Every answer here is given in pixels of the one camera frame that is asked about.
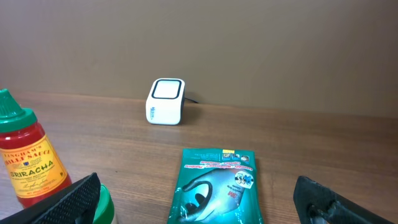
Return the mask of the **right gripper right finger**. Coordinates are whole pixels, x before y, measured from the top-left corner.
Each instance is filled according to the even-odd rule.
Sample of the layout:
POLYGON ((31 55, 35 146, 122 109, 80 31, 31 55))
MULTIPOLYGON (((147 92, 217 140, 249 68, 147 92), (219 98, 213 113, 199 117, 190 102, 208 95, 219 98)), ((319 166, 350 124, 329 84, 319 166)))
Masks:
POLYGON ((293 199, 301 224, 390 223, 303 175, 297 179, 293 199))

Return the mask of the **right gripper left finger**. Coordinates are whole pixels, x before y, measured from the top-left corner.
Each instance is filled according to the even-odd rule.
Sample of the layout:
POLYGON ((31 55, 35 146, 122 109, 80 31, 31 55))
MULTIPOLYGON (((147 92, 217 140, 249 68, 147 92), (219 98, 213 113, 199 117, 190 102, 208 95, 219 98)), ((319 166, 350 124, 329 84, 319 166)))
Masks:
POLYGON ((92 224, 100 199, 100 180, 92 173, 61 191, 1 220, 1 224, 92 224))

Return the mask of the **green lid white jar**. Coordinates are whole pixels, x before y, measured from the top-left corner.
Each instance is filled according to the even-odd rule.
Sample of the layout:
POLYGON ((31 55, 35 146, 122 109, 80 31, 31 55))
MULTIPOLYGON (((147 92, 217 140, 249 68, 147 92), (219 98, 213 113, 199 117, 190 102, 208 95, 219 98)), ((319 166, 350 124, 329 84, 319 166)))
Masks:
POLYGON ((97 204, 93 224, 118 224, 114 203, 108 188, 101 184, 99 202, 97 204))

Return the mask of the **red sriracha sauce bottle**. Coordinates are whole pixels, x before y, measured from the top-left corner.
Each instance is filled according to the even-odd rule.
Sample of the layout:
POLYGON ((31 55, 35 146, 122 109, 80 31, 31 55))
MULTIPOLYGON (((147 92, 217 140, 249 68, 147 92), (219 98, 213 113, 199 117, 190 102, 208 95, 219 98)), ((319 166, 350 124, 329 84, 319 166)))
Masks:
POLYGON ((7 89, 1 90, 1 157, 24 208, 72 184, 34 111, 7 89))

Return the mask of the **green glove package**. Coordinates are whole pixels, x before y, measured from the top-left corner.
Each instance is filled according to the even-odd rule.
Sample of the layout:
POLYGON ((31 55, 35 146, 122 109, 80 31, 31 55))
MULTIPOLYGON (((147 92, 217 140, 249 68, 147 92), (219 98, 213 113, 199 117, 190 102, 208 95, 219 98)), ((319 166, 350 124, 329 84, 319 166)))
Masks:
POLYGON ((254 151, 184 149, 171 224, 261 224, 254 151))

